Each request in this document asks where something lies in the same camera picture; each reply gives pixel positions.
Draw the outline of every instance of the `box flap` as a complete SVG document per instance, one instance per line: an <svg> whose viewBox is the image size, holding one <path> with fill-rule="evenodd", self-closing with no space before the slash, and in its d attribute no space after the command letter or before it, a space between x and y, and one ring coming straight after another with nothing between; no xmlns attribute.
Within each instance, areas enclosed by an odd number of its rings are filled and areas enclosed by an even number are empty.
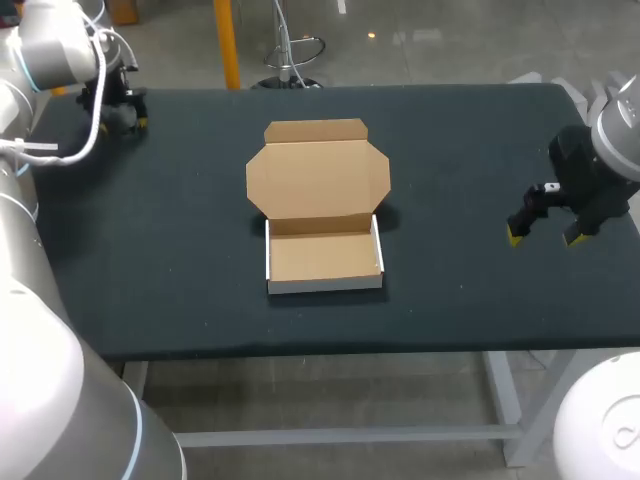
<svg viewBox="0 0 640 480"><path fill-rule="evenodd" d="M264 132L267 144L366 139L367 127L359 118L271 122Z"/></svg>
<svg viewBox="0 0 640 480"><path fill-rule="evenodd" d="M391 188L389 159L360 120L274 122L265 139L247 164L247 196L272 220L371 213Z"/></svg>

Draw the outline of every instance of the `stool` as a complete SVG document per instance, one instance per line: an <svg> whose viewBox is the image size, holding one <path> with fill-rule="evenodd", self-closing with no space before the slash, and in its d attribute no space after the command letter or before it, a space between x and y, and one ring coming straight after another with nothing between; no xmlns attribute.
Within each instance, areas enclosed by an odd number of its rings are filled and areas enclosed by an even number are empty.
<svg viewBox="0 0 640 480"><path fill-rule="evenodd" d="M282 12L285 16L287 15L287 1L286 0L273 0L280 3ZM292 74L292 65L289 62L289 52L288 52L288 44L287 44L287 35L285 29L282 26L282 22L280 19L280 15L278 15L278 10L273 6L273 24L274 24L274 32L275 32L275 48L264 58L264 64L268 67L274 68L278 70L277 77L269 77L264 80L261 80L253 88L302 88L300 84L300 80L294 74ZM305 37L297 40L291 40L291 49L293 50L297 45L317 45L317 52L313 53L311 56L295 63L296 67L301 65L306 65L307 63L315 60L318 56L324 52L326 48L326 43L323 39L319 37ZM308 87L322 87L318 82L313 79L305 78L304 83Z"/></svg>

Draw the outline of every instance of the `cardboard box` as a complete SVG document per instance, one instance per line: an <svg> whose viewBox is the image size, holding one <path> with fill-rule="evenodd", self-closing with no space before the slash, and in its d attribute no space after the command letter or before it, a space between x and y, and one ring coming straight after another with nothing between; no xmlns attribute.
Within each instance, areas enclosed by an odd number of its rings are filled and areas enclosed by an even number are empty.
<svg viewBox="0 0 640 480"><path fill-rule="evenodd" d="M382 286L374 209L389 159L358 119L273 122L247 164L247 196L266 216L271 294Z"/></svg>

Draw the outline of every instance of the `gray floor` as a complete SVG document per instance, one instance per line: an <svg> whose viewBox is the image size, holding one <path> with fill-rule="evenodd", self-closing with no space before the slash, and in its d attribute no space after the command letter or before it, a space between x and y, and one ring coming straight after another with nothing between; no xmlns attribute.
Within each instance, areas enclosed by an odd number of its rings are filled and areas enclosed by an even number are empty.
<svg viewBox="0 0 640 480"><path fill-rule="evenodd" d="M326 86L505 82L532 70L583 88L611 69L638 70L640 5L633 0L298 0L293 36L328 44L303 74ZM142 24L121 28L156 88L223 87L211 0L140 0ZM272 74L269 0L235 8L244 86ZM368 33L375 33L371 39ZM544 374L511 354L519 393ZM494 421L478 354L411 354L160 362L145 400L176 431ZM253 447L186 452L199 479L554 480L550 446L538 464L504 468L493 442Z"/></svg>

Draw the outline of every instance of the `dark green table cover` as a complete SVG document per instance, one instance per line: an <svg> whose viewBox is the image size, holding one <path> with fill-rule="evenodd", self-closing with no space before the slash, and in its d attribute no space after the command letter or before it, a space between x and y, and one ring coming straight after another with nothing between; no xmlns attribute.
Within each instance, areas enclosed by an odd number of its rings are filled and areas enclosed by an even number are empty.
<svg viewBox="0 0 640 480"><path fill-rule="evenodd" d="M36 173L63 300L106 359L640 345L629 216L566 248L573 217L554 211L507 243L526 188L553 180L548 142L579 122L560 87L151 91L148 106L146 137ZM245 164L272 120L352 117L391 160L384 288L269 297ZM71 153L87 125L54 98L35 138Z"/></svg>

